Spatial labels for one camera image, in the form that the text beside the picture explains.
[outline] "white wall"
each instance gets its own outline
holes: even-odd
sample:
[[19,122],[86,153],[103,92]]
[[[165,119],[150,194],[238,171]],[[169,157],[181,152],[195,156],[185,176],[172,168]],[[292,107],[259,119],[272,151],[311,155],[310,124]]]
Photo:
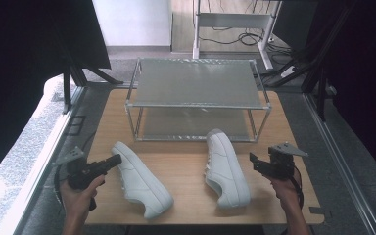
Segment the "white wall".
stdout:
[[170,0],[93,0],[106,46],[170,46]]

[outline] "metal rail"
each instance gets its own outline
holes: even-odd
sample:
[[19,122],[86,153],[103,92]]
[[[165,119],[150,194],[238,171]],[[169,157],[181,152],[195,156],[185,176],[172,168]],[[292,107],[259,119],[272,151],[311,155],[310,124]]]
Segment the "metal rail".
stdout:
[[27,207],[29,206],[37,187],[39,186],[39,182],[47,168],[47,165],[50,164],[52,156],[59,147],[60,139],[63,137],[63,131],[67,128],[71,117],[78,109],[76,103],[84,94],[84,89],[84,87],[77,87],[75,89],[71,99],[73,103],[71,109],[57,120],[53,131],[36,159],[34,167],[29,174],[26,183],[23,185],[23,188],[21,189],[17,198],[14,200],[11,207],[8,209],[7,214],[0,222],[0,234],[15,234],[19,228],[19,225],[25,216]]
[[325,141],[325,144],[332,156],[332,159],[337,167],[337,170],[340,172],[341,177],[344,180],[344,183],[352,197],[353,203],[366,227],[369,234],[376,234],[376,215],[374,211],[371,209],[371,206],[367,202],[361,188],[357,180],[354,178],[353,174],[351,173],[350,168],[348,167],[343,154],[341,153],[337,143],[335,142],[334,137],[332,136],[331,132],[327,124],[322,121],[320,116],[317,114],[316,105],[313,101],[313,98],[309,94],[304,93],[304,98],[306,103],[309,107],[309,110],[312,114],[313,119],[319,131],[322,135],[322,138]]

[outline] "glass shelf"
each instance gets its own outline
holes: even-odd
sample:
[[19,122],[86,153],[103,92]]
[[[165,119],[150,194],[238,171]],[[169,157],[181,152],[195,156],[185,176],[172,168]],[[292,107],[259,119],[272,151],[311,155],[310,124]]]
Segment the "glass shelf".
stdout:
[[271,110],[255,61],[205,59],[139,59],[125,107],[136,140],[257,141]]

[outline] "glass panel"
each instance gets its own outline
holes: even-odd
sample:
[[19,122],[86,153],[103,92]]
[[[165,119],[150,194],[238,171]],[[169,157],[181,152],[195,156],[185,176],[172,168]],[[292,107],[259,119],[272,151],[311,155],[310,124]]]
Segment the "glass panel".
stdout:
[[202,140],[219,128],[237,141],[249,141],[247,112],[234,109],[145,108],[143,139]]
[[247,60],[142,59],[133,106],[261,107]]

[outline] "floor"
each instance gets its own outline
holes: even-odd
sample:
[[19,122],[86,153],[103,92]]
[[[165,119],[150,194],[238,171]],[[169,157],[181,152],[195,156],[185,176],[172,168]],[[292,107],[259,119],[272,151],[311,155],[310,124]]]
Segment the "floor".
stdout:
[[[168,52],[155,48],[109,48],[112,70],[106,70],[106,73],[124,80],[125,84],[111,85],[86,70],[90,82],[83,89],[71,86],[74,112],[66,116],[61,115],[64,107],[62,78],[50,80],[41,102],[42,109],[37,110],[13,150],[0,165],[0,234],[60,234],[64,212],[54,194],[55,172],[50,163],[76,145],[88,152],[91,134],[97,128],[109,91],[128,85],[138,57],[189,59],[192,55],[188,49]],[[202,58],[256,59],[259,71],[266,72],[258,53],[238,50],[212,52],[204,47],[207,53],[202,53]],[[287,56],[276,59],[276,69],[288,61]],[[267,76],[264,82],[270,84],[278,79],[281,79],[279,75]],[[313,112],[315,95],[300,92],[304,79],[305,76],[301,76],[281,87],[269,89],[278,93],[298,146],[313,153],[304,161],[322,206],[317,212],[325,215],[325,221],[311,225],[311,233],[376,234],[376,163],[336,111],[332,99],[327,99],[325,103],[326,121],[319,120]],[[33,189],[33,193],[26,190],[28,187]],[[130,234],[280,234],[285,226],[181,225],[130,228]],[[124,225],[87,226],[86,232],[125,234],[126,229],[129,227]]]

